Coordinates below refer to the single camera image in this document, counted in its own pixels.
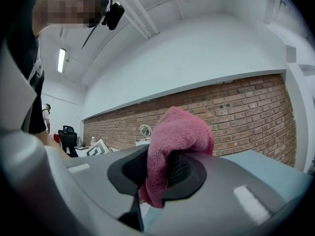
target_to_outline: pink cloth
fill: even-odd
[[[171,107],[160,119],[150,141],[147,179],[140,197],[153,207],[162,208],[162,194],[167,188],[167,157],[174,150],[188,150],[211,155],[214,147],[208,125],[196,116]]]

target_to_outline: brick wall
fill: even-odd
[[[253,149],[294,165],[295,120],[279,74],[195,88],[90,118],[84,122],[84,142],[89,144],[95,136],[113,148],[133,147],[142,138],[140,125],[154,129],[171,106],[189,111],[209,125],[216,156]]]

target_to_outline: black shirt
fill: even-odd
[[[6,35],[10,53],[26,79],[29,78],[38,51],[38,38],[34,36],[32,31],[32,10],[35,2],[36,0],[29,0],[25,4]],[[44,72],[39,83],[35,87],[37,97],[33,102],[31,112],[29,125],[29,133],[31,134],[37,134],[46,130],[46,125],[42,116],[40,97],[43,82]]]

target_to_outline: gray device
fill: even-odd
[[[1,168],[9,184],[59,235],[268,235],[298,200],[281,197],[239,165],[205,154],[172,152],[163,210],[143,232],[138,189],[148,145],[61,160],[22,131],[0,134]],[[271,217],[255,223],[233,194],[246,186]]]

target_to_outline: pink towel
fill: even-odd
[[[196,116],[171,107],[160,119],[150,141],[147,179],[140,197],[153,207],[162,208],[162,194],[167,188],[167,157],[174,150],[188,150],[211,155],[214,147],[208,125]]]

